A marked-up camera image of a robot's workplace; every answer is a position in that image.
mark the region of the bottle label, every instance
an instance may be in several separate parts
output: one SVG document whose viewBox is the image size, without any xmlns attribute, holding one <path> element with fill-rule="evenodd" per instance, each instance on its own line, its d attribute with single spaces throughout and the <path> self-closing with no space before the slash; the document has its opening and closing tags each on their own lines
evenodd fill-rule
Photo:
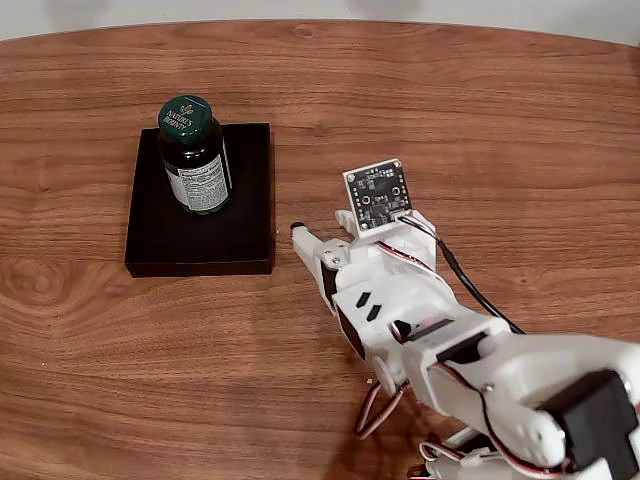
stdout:
<svg viewBox="0 0 640 480">
<path fill-rule="evenodd" d="M 190 210 L 211 210 L 220 206 L 229 196 L 221 155 L 200 168 L 179 168 L 178 175 L 166 170 L 173 194 Z"/>
</svg>

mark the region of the wire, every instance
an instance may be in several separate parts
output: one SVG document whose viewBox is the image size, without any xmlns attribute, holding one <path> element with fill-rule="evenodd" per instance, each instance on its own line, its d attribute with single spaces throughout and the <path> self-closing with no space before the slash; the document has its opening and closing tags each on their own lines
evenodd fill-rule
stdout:
<svg viewBox="0 0 640 480">
<path fill-rule="evenodd" d="M 431 273 L 435 273 L 433 271 L 433 269 L 431 267 L 429 267 L 429 265 L 427 265 L 426 263 L 424 263 L 422 260 L 420 260 L 419 258 L 413 257 L 411 255 L 409 255 L 408 253 L 405 253 L 401 250 L 398 250 L 397 248 L 392 247 L 391 245 L 389 245 L 388 243 L 384 243 L 384 242 L 376 242 L 376 244 L 378 245 L 378 247 L 380 247 L 385 253 L 388 253 L 389 255 L 393 255 L 395 257 L 399 257 L 401 260 L 404 260 L 405 262 L 409 262 L 414 264 L 414 266 L 418 266 L 422 269 L 426 269 L 429 270 L 429 272 Z"/>
<path fill-rule="evenodd" d="M 418 446 L 418 450 L 420 451 L 420 455 L 422 455 L 422 458 L 425 460 L 425 462 L 433 462 L 434 457 L 435 459 L 438 458 L 438 455 L 437 455 L 438 453 L 440 455 L 444 455 L 445 457 L 453 460 L 454 462 L 459 462 L 465 457 L 462 453 L 458 452 L 457 450 L 454 450 L 453 448 L 449 448 L 446 445 L 443 445 L 441 443 L 436 443 L 436 442 L 422 442 Z"/>
<path fill-rule="evenodd" d="M 355 434 L 360 440 L 364 440 L 373 432 L 375 432 L 380 425 L 382 425 L 387 418 L 391 416 L 393 411 L 400 403 L 402 396 L 404 395 L 404 391 L 409 386 L 408 382 L 403 383 L 398 388 L 398 391 L 395 393 L 393 397 L 389 400 L 389 402 L 385 405 L 385 407 L 371 420 L 367 421 L 369 418 L 369 414 L 371 413 L 371 407 L 373 407 L 373 402 L 375 401 L 378 393 L 380 393 L 380 389 L 382 386 L 380 382 L 374 383 L 369 389 L 369 393 L 362 402 L 362 407 L 360 408 L 360 413 L 358 414 L 358 419 L 356 420 L 355 426 Z"/>
<path fill-rule="evenodd" d="M 401 217 L 398 217 L 397 220 L 413 228 L 416 228 L 421 232 L 429 235 L 431 238 L 433 238 L 436 241 L 438 248 L 440 248 L 440 251 L 442 252 L 442 256 L 449 264 L 449 267 L 451 267 L 451 270 L 453 270 L 453 273 L 456 274 L 456 277 L 458 277 L 462 285 L 464 285 L 464 287 L 473 296 L 473 298 L 475 298 L 478 301 L 478 303 L 480 303 L 480 305 L 482 305 L 484 309 L 487 310 L 487 312 L 489 312 L 491 315 L 493 315 L 494 317 L 502 318 L 505 322 L 507 322 L 513 333 L 519 333 L 519 334 L 525 333 L 524 330 L 522 330 L 518 325 L 516 325 L 511 320 L 509 320 L 509 318 L 505 314 L 503 314 L 500 310 L 498 310 L 498 308 L 495 305 L 493 305 L 484 295 L 482 295 L 482 293 L 480 293 L 480 290 L 477 289 L 477 287 L 473 284 L 473 282 L 469 279 L 469 277 L 467 277 L 467 275 L 462 270 L 462 267 L 458 263 L 458 260 L 456 259 L 453 252 L 449 249 L 449 247 L 447 247 L 447 244 L 444 242 L 444 240 L 442 240 L 433 231 L 433 229 L 429 228 L 427 225 L 416 220 L 413 217 L 401 216 Z"/>
<path fill-rule="evenodd" d="M 502 442 L 502 440 L 500 440 L 500 438 L 498 438 L 495 431 L 493 430 L 493 426 L 491 425 L 491 420 L 489 418 L 489 412 L 487 410 L 487 399 L 485 398 L 485 395 L 480 390 L 471 385 L 457 370 L 450 367 L 449 365 L 446 365 L 444 363 L 436 363 L 434 366 L 443 370 L 445 373 L 449 374 L 449 376 L 453 377 L 458 383 L 465 386 L 466 388 L 469 388 L 470 390 L 473 390 L 480 396 L 480 401 L 482 402 L 482 415 L 484 417 L 484 422 L 487 427 L 489 438 L 498 449 L 498 451 L 502 454 L 506 462 L 511 465 L 516 471 L 528 477 L 537 479 L 556 479 L 565 474 L 562 466 L 555 468 L 541 468 L 530 462 L 526 462 L 511 453 L 508 447 Z"/>
<path fill-rule="evenodd" d="M 433 228 L 416 220 L 415 218 L 401 216 L 401 217 L 398 217 L 398 220 L 400 220 L 402 223 L 406 223 L 407 225 L 412 226 L 413 228 L 417 228 L 418 230 L 422 231 L 423 233 L 426 233 L 436 241 L 440 240 L 440 237 L 438 237 L 438 234 L 435 232 Z"/>
</svg>

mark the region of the wood knot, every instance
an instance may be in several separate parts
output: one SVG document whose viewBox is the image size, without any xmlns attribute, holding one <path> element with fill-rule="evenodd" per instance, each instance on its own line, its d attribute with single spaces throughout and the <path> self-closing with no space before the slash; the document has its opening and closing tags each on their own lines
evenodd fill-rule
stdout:
<svg viewBox="0 0 640 480">
<path fill-rule="evenodd" d="M 5 293 L 27 305 L 51 305 L 63 294 L 64 273 L 37 260 L 15 260 L 3 265 Z"/>
<path fill-rule="evenodd" d="M 309 25 L 298 25 L 294 29 L 294 33 L 296 34 L 297 37 L 302 37 L 302 38 L 313 37 L 313 30 L 311 30 L 311 27 Z"/>
</svg>

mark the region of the black cable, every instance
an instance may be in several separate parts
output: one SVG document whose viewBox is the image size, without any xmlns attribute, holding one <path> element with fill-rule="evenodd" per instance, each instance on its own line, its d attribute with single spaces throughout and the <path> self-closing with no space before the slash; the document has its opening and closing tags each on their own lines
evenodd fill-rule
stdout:
<svg viewBox="0 0 640 480">
<path fill-rule="evenodd" d="M 412 226 L 413 228 L 417 228 L 421 232 L 429 235 L 431 238 L 434 238 L 447 264 L 449 264 L 449 267 L 451 267 L 451 270 L 453 270 L 453 273 L 456 274 L 456 277 L 458 277 L 462 285 L 464 285 L 464 288 L 467 289 L 467 291 L 473 296 L 473 298 L 475 298 L 478 301 L 478 303 L 482 305 L 484 309 L 487 312 L 489 312 L 491 315 L 493 315 L 494 317 L 500 317 L 505 322 L 507 322 L 513 333 L 519 333 L 519 334 L 525 333 L 524 330 L 522 330 L 518 325 L 516 325 L 511 320 L 509 320 L 509 318 L 506 315 L 504 315 L 500 310 L 498 310 L 495 305 L 493 305 L 484 295 L 482 295 L 482 293 L 480 293 L 480 290 L 476 288 L 473 282 L 464 273 L 464 271 L 462 270 L 462 267 L 458 263 L 458 260 L 456 260 L 455 255 L 451 250 L 449 250 L 449 247 L 447 247 L 447 244 L 444 243 L 444 240 L 442 240 L 439 236 L 437 236 L 435 233 L 429 230 L 425 225 L 411 219 L 410 217 L 398 217 L 398 220 L 401 221 L 402 223 L 406 223 L 407 225 Z"/>
</svg>

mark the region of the green bottle cap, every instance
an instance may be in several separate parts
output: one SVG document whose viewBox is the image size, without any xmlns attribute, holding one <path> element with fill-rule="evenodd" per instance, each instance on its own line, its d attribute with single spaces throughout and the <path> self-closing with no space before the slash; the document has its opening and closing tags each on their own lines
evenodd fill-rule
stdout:
<svg viewBox="0 0 640 480">
<path fill-rule="evenodd" d="M 194 145 L 211 133 L 213 112 L 206 100 L 195 95 L 180 95 L 162 107 L 158 126 L 169 141 Z"/>
</svg>

